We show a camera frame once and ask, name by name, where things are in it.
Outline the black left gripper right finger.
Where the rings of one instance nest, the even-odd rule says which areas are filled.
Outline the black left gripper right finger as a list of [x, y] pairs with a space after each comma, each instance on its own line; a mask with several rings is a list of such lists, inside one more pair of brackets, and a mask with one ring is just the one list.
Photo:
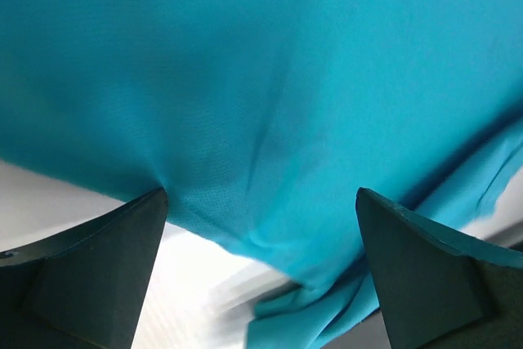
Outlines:
[[355, 210], [393, 348], [520, 348], [522, 252], [361, 188]]

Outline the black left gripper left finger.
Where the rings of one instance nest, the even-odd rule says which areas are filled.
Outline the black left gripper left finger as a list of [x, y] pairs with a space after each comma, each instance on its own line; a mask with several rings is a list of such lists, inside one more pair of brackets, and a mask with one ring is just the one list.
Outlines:
[[163, 189], [1, 253], [3, 348], [132, 346], [168, 213]]

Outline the teal t shirt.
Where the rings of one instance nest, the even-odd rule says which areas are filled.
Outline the teal t shirt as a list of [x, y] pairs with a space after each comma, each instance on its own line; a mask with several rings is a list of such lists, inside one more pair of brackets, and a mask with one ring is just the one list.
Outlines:
[[365, 187], [455, 229], [522, 166], [522, 0], [1, 0], [1, 157], [283, 272], [250, 348], [378, 307]]

